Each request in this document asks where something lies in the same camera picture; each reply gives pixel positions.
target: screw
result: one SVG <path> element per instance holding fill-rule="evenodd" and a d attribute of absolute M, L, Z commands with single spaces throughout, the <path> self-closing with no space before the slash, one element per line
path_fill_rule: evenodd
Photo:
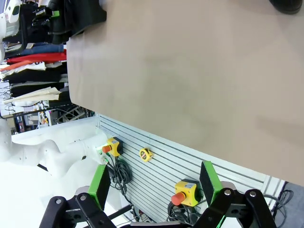
<path fill-rule="evenodd" d="M 81 196 L 80 200 L 82 200 L 82 201 L 86 200 L 86 196 L 85 195 Z"/>
<path fill-rule="evenodd" d="M 257 194 L 256 194 L 254 191 L 251 191 L 251 192 L 249 193 L 249 195 L 250 195 L 251 197 L 255 197 Z"/>
<path fill-rule="evenodd" d="M 224 191 L 224 193 L 225 193 L 226 196 L 230 196 L 231 191 L 229 189 L 227 189 L 227 190 Z"/>

